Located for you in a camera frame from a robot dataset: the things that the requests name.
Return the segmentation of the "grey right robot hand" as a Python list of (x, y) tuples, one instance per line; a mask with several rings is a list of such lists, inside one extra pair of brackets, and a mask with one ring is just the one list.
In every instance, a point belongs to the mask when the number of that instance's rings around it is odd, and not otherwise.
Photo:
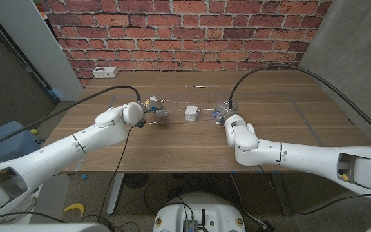
[(229, 101), (218, 101), (215, 104), (214, 116), (220, 126), (223, 126), (230, 116), (238, 113), (238, 103), (233, 101), (231, 105), (232, 107), (229, 108)]

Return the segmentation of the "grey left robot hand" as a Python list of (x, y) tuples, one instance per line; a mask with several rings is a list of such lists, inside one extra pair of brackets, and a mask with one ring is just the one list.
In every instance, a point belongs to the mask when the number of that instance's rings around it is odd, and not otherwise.
[(157, 117), (167, 117), (167, 110), (160, 101), (148, 100), (143, 105), (144, 115), (153, 113)]

